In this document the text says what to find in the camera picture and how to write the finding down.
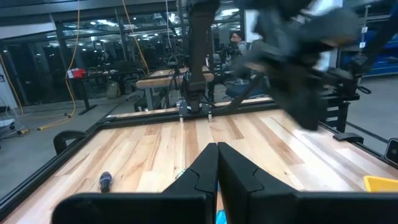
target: floor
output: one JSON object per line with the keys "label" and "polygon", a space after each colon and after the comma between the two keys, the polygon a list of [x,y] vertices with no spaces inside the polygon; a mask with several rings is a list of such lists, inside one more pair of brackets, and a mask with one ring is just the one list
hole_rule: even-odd
{"label": "floor", "polygon": [[[362,85],[372,90],[371,95],[361,95],[361,100],[352,102],[349,108],[348,121],[364,129],[380,135],[383,138],[393,138],[398,130],[398,78],[363,80]],[[228,101],[224,96],[223,86],[216,87],[216,101]],[[170,94],[171,102],[178,100],[176,92]],[[0,141],[0,198],[5,196],[14,187],[28,178],[34,171],[55,156],[53,137],[63,130],[85,131],[100,118],[113,110],[112,114],[128,113],[133,111],[132,102],[125,102],[124,98],[117,100],[90,100],[98,106],[82,116],[75,116],[69,122],[43,131],[32,131],[29,135],[20,138],[3,139]],[[62,116],[55,114],[70,113],[71,103],[56,103],[25,108],[27,116],[20,118],[26,126],[36,128],[54,122]],[[82,102],[77,103],[77,112],[84,109]],[[7,118],[0,114],[0,119]],[[383,154],[386,144],[354,128],[347,127],[346,132],[358,133],[365,138],[365,144],[378,153]]]}

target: blue object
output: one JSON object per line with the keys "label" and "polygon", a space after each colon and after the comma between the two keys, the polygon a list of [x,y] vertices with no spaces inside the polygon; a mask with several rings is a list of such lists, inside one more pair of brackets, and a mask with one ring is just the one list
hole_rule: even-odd
{"label": "blue object", "polygon": [[224,210],[217,212],[216,224],[226,224],[226,216]]}
{"label": "blue object", "polygon": [[[246,87],[248,87],[248,84],[233,85],[226,89],[225,94],[229,97],[235,98],[235,97],[239,96],[244,91],[244,89]],[[264,90],[262,88],[255,88],[249,92],[248,97],[257,96],[257,95],[261,95],[261,94],[264,94]]]}

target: yellow cable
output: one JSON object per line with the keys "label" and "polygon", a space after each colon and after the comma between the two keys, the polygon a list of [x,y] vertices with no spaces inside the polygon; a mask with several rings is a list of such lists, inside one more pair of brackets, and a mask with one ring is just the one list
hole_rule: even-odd
{"label": "yellow cable", "polygon": [[136,41],[136,44],[137,44],[137,47],[138,47],[138,52],[139,52],[139,54],[141,55],[142,61],[144,61],[145,68],[147,69],[146,75],[149,75],[149,68],[148,68],[147,61],[145,60],[144,55],[143,55],[142,52],[141,52],[141,48],[140,48],[140,46],[139,46],[139,44],[138,44],[138,41],[137,41],[136,37],[133,36],[133,34],[134,34],[134,29],[132,28],[132,24],[131,24],[131,21],[130,21],[129,13],[127,12],[126,3],[124,2],[124,0],[122,0],[122,1],[123,1],[124,12],[126,13],[127,20],[129,21],[129,25],[130,25],[130,29],[131,29],[131,36],[132,36],[132,38],[134,38],[134,40]]}
{"label": "yellow cable", "polygon": [[19,100],[17,91],[15,90],[14,85],[12,84],[12,82],[11,82],[11,80],[10,80],[10,77],[9,77],[9,75],[8,75],[8,71],[7,71],[6,65],[4,64],[4,61],[3,61],[3,59],[2,59],[2,55],[1,55],[1,54],[0,54],[0,60],[1,60],[1,65],[2,65],[2,67],[3,67],[3,69],[4,69],[4,73],[6,74],[8,83],[10,83],[10,86],[11,86],[11,88],[12,88],[12,91],[14,92],[15,97],[17,98],[19,108],[21,109],[21,113],[22,113],[22,115],[24,115],[24,109],[23,109],[23,107],[22,107],[21,101]]}
{"label": "yellow cable", "polygon": [[54,127],[54,126],[58,126],[60,124],[65,124],[65,123],[69,122],[73,118],[73,115],[75,114],[76,102],[75,102],[75,98],[73,97],[72,91],[71,91],[70,86],[69,86],[68,71],[72,68],[73,61],[75,60],[75,55],[76,55],[76,51],[77,51],[77,45],[78,45],[78,41],[79,41],[79,26],[80,26],[80,0],[77,0],[77,30],[76,30],[77,31],[77,35],[76,35],[76,41],[75,41],[75,48],[73,49],[72,59],[70,61],[70,65],[69,65],[69,67],[67,69],[67,72],[65,74],[65,83],[67,84],[69,95],[70,95],[70,98],[72,99],[72,102],[73,102],[73,111],[72,111],[72,113],[70,113],[70,115],[68,115],[67,118],[63,118],[63,119],[60,119],[58,121],[54,121],[52,123],[46,124],[44,126],[41,126],[41,127],[37,128],[38,130],[45,130],[45,129],[48,129],[48,128],[51,128],[51,127]]}

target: wooden table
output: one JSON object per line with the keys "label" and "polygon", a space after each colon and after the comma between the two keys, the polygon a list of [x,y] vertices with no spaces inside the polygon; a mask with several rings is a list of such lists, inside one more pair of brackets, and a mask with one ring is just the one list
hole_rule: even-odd
{"label": "wooden table", "polygon": [[4,223],[50,223],[63,198],[99,192],[104,171],[114,177],[112,192],[161,192],[210,142],[227,142],[298,190],[363,191],[364,175],[398,179],[398,170],[324,129],[309,133],[280,110],[261,111],[102,130]]}
{"label": "wooden table", "polygon": [[[186,71],[187,71],[187,68],[180,69],[181,73],[185,73]],[[208,73],[204,73],[206,82],[213,81],[214,75],[211,72],[209,72],[208,67],[203,66],[203,71],[208,72]],[[150,74],[149,77],[161,77],[164,75],[172,75],[171,72],[172,72],[171,69],[158,70],[158,71]],[[182,79],[183,79],[182,75],[176,77],[177,85],[179,85],[179,83],[182,82]],[[143,89],[145,91],[148,110],[154,109],[151,89],[169,87],[171,81],[172,81],[172,77],[163,77],[163,78],[161,77],[161,78],[151,78],[151,79],[146,79],[146,80],[139,80],[136,83],[137,88]]]}

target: black metal frame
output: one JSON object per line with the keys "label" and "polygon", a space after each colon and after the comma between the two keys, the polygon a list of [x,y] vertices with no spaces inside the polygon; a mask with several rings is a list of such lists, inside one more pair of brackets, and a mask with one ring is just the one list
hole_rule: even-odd
{"label": "black metal frame", "polygon": [[[359,96],[326,96],[324,99],[328,100],[330,105],[338,104],[338,102],[344,103],[351,100],[358,100]],[[239,114],[239,113],[250,113],[256,111],[264,111],[264,110],[275,110],[279,107],[275,104],[274,101],[260,101],[260,102],[251,102],[251,103],[242,103],[235,110],[225,110],[224,106],[219,106],[212,111],[212,116],[226,116],[231,114]],[[165,113],[157,113],[157,114],[145,114],[140,116],[130,116],[123,118],[109,117],[109,115],[113,112],[111,110],[104,117],[102,117],[96,124],[94,124],[91,128],[89,128],[85,132],[85,136],[81,135],[76,137],[68,147],[64,147],[62,149],[57,149],[58,155],[53,159],[48,161],[44,166],[42,166],[38,171],[34,172],[30,177],[28,177],[23,183],[21,183],[18,187],[16,187],[13,191],[8,193],[4,198],[0,200],[0,220],[5,219],[18,205],[20,205],[30,194],[32,194],[41,184],[43,184],[52,174],[54,174],[64,163],[66,163],[72,156],[74,156],[88,141],[90,141],[99,131],[104,129],[112,129],[112,128],[123,128],[128,126],[138,126],[145,124],[154,124],[154,123],[164,123],[171,121],[179,121],[180,115],[178,111],[165,112]],[[200,117],[205,117],[207,114],[190,114],[184,119],[195,119]],[[339,131],[333,129],[325,123],[320,122],[320,126],[325,128],[326,130],[338,134]],[[372,149],[368,148],[364,144],[354,142],[352,143],[354,146],[366,151],[370,155],[378,158],[379,160],[388,163],[391,166],[395,166],[391,162],[385,160],[383,155],[379,155]]]}

